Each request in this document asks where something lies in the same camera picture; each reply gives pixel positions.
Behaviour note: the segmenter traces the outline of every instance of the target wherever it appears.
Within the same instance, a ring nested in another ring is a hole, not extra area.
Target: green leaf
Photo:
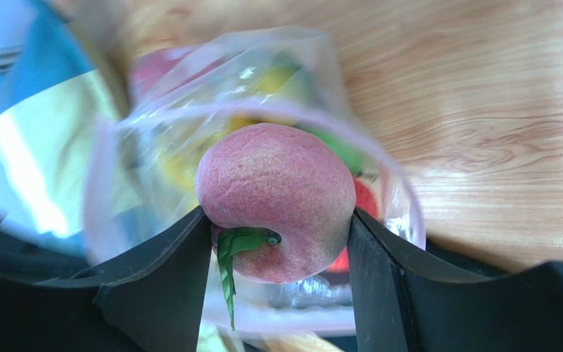
[[[234,328],[234,295],[236,287],[234,285],[234,269],[232,259],[234,254],[252,251],[265,242],[265,232],[249,227],[228,229],[223,231],[218,237],[217,256],[218,270],[221,272],[221,284],[223,294],[229,311],[229,321]]]

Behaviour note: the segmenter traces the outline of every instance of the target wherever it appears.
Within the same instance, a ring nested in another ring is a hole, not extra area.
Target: red object
[[[378,219],[378,207],[375,196],[372,195],[370,189],[360,180],[354,179],[353,182],[356,185],[356,207],[364,209],[370,216]],[[346,273],[349,271],[349,254],[347,253],[346,247],[342,253],[340,253],[340,256],[338,256],[334,264],[331,264],[331,266],[327,268],[327,271],[330,273]]]

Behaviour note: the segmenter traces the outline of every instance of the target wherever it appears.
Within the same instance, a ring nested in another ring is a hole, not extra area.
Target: clear plastic bag
[[[319,136],[374,199],[373,215],[424,248],[422,213],[409,181],[350,110],[326,33],[298,27],[235,32],[197,47],[159,51],[139,60],[130,92],[134,113],[117,124],[100,121],[97,128],[84,219],[91,261],[118,255],[195,208],[194,176],[205,151],[259,122]],[[144,204],[115,214],[111,209],[124,207],[110,197],[112,169],[122,160],[132,165]],[[325,273],[262,285],[235,276],[237,330],[354,329],[348,279],[334,284]],[[203,318],[229,325],[216,262]]]

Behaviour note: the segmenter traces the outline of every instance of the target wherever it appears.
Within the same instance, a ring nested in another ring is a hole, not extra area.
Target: wooden table
[[[137,55],[299,24],[336,40],[353,107],[405,167],[429,235],[520,270],[563,259],[563,0],[60,0]]]

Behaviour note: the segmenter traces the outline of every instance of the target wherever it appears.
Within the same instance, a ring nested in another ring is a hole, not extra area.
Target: pink peach
[[[234,256],[234,271],[255,282],[317,274],[347,243],[353,177],[325,143],[296,128],[261,123],[229,134],[205,153],[195,187],[214,224],[281,237]]]

